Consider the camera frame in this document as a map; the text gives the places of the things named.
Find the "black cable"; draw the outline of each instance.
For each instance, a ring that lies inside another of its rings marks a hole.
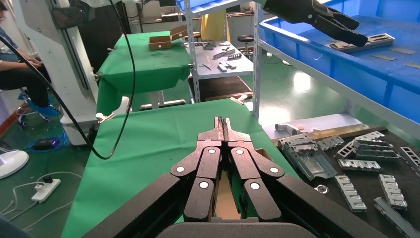
[[[130,102],[128,103],[128,108],[131,108],[131,104],[132,104],[133,98],[134,98],[135,87],[136,87],[136,67],[135,67],[135,64],[134,64],[133,52],[131,51],[130,42],[128,41],[128,37],[127,37],[127,34],[125,32],[124,25],[122,24],[122,21],[121,21],[121,19],[118,16],[118,11],[117,11],[114,3],[112,2],[112,0],[109,0],[109,2],[111,3],[112,7],[114,8],[114,11],[115,11],[115,14],[116,14],[116,16],[118,18],[118,21],[119,21],[119,24],[121,26],[122,32],[124,33],[124,37],[125,37],[125,40],[127,42],[128,50],[130,52],[131,62],[133,64],[133,90],[131,92]],[[22,62],[24,62],[36,74],[36,76],[41,80],[41,82],[43,84],[45,84],[50,89],[50,91],[57,98],[58,102],[60,102],[60,104],[63,107],[63,109],[67,112],[70,120],[73,122],[74,126],[76,127],[77,131],[80,133],[80,135],[82,136],[82,138],[86,142],[86,144],[89,145],[89,147],[91,148],[92,152],[96,156],[98,156],[99,158],[101,158],[103,160],[107,160],[107,159],[111,158],[111,156],[115,152],[115,149],[116,149],[116,147],[117,147],[117,145],[119,143],[119,140],[121,139],[122,133],[123,133],[124,128],[125,128],[125,124],[127,123],[127,119],[128,119],[128,115],[129,115],[130,110],[129,109],[127,110],[127,113],[126,113],[125,118],[124,118],[124,122],[122,124],[121,130],[119,132],[118,138],[117,138],[117,140],[116,140],[116,142],[114,144],[114,147],[113,147],[112,151],[106,157],[100,155],[95,150],[95,148],[93,147],[93,145],[91,144],[91,142],[87,139],[87,137],[85,136],[85,133],[83,133],[82,128],[80,128],[80,126],[77,123],[76,119],[74,118],[73,114],[71,114],[71,112],[68,109],[67,105],[64,103],[63,99],[59,96],[59,94],[53,88],[53,86],[50,83],[48,83],[48,81],[45,79],[45,77],[31,63],[29,63],[29,61],[27,59],[25,59],[25,57],[11,43],[9,43],[9,41],[7,41],[2,35],[0,35],[0,41],[2,41],[5,45],[7,45],[9,47],[9,49],[11,49],[22,60]]]

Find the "metal clamp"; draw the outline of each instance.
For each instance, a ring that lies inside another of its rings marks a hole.
[[[395,177],[392,175],[380,174],[379,181],[388,204],[394,209],[405,212],[407,210],[407,202],[404,200],[404,196],[398,188]]]
[[[349,177],[345,175],[334,176],[335,181],[340,187],[341,193],[344,196],[349,208],[352,212],[365,212],[368,208],[362,202],[362,199],[357,195],[357,191],[354,189],[353,184],[350,182]]]

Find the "metal part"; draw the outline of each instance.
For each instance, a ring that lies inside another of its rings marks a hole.
[[[343,148],[341,148],[337,152],[337,154],[334,155],[334,157],[337,158],[337,159],[347,159],[347,158],[349,158],[352,155],[352,153],[354,152],[353,143],[354,143],[354,140],[347,143],[347,145],[345,145]]]
[[[350,182],[349,177],[345,175],[334,176],[335,181],[340,187],[341,193],[344,196],[347,204],[352,212],[365,212],[368,208],[362,202],[362,199],[357,195],[357,191],[354,189],[353,184]]]
[[[225,67],[225,68],[229,68],[229,65],[226,64],[226,62],[224,62],[224,61],[220,61],[219,64],[223,65],[223,67]]]
[[[235,52],[236,52],[235,49],[231,49],[231,50],[225,51],[226,55],[231,55],[231,54],[233,54]]]
[[[375,208],[395,227],[398,232],[406,238],[420,238],[420,232],[416,230],[409,222],[407,222],[401,215],[392,209],[383,198],[379,197],[374,200]]]
[[[400,152],[406,163],[420,178],[420,158],[409,147],[400,147]]]
[[[331,178],[337,174],[329,157],[318,148],[316,141],[306,134],[283,138],[279,142],[279,148],[292,166],[299,168],[309,181],[315,177]]]
[[[375,172],[383,170],[383,168],[376,161],[338,159],[338,164],[343,170],[362,170]]]
[[[404,49],[404,48],[398,48],[398,47],[391,47],[390,50],[400,52],[400,53],[403,53],[403,54],[409,54],[409,55],[415,53],[415,51]]]
[[[376,140],[381,137],[385,137],[385,135],[379,131],[374,131],[365,135],[358,136],[355,138],[355,140]]]
[[[393,150],[359,150],[356,149],[358,160],[373,160],[378,162],[397,162],[400,155]]]
[[[203,46],[203,50],[214,50],[214,46],[205,45]]]
[[[325,140],[318,141],[318,145],[322,150],[328,150],[334,147],[337,147],[344,143],[344,140],[341,139],[339,135],[327,138]]]
[[[329,192],[328,187],[325,185],[319,185],[318,187],[314,187],[314,189],[318,191],[320,194],[324,194],[324,195],[328,194]]]
[[[237,58],[240,58],[240,57],[242,57],[242,53],[235,53],[235,54],[228,55],[227,59],[232,60],[232,59],[237,59]]]
[[[386,201],[393,209],[405,212],[407,210],[407,202],[398,188],[395,177],[392,175],[379,175],[379,181],[383,192],[385,193]]]
[[[227,69],[223,65],[219,64],[217,67],[220,69],[220,71],[227,72]]]
[[[409,63],[405,63],[404,65],[408,66],[408,67],[411,67],[411,68],[420,69],[420,63],[409,62]]]
[[[396,57],[387,56],[387,55],[383,55],[383,54],[372,54],[371,56],[381,58],[383,60],[389,60],[389,61],[394,61],[394,60],[397,59]]]
[[[386,141],[354,140],[354,147],[359,150],[392,150],[394,146]]]
[[[226,64],[228,65],[229,68],[236,69],[236,65],[234,63],[227,61]]]
[[[325,44],[325,45],[334,50],[349,53],[349,52],[363,51],[367,49],[392,45],[394,43],[394,40],[395,38],[392,37],[391,35],[383,33],[383,34],[369,36],[368,42],[362,47],[357,47],[353,44],[348,44],[344,41],[336,41],[334,43]]]
[[[206,68],[206,69],[208,69],[208,70],[210,70],[211,71],[211,68],[209,68],[207,65],[205,65],[205,64],[202,64],[202,65],[199,65],[199,67],[203,67],[203,68]]]
[[[225,54],[226,54],[226,52],[220,52],[220,53],[217,53],[217,54],[215,54],[215,55],[213,56],[213,59],[218,59],[218,58],[220,58],[220,57],[222,57],[222,56],[225,56]]]

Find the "person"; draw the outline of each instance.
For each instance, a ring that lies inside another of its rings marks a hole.
[[[0,24],[6,19],[4,12],[8,11],[2,1],[0,1]],[[48,73],[42,63],[36,58],[28,56],[23,49],[6,34],[0,26],[0,35],[11,43],[17,50],[33,65],[42,75],[51,82]],[[47,87],[36,76],[36,74],[25,64],[5,43],[0,41],[0,89],[12,90],[26,87],[27,94],[31,99],[28,103],[35,111],[44,116],[57,116],[58,112],[50,106],[48,100]]]

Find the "cardboard box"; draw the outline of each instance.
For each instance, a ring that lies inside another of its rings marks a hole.
[[[171,48],[170,36],[150,36],[149,37],[149,48],[151,50]]]
[[[171,41],[187,35],[187,26],[178,26],[170,30],[169,36],[150,36],[149,49],[167,49],[172,47]]]

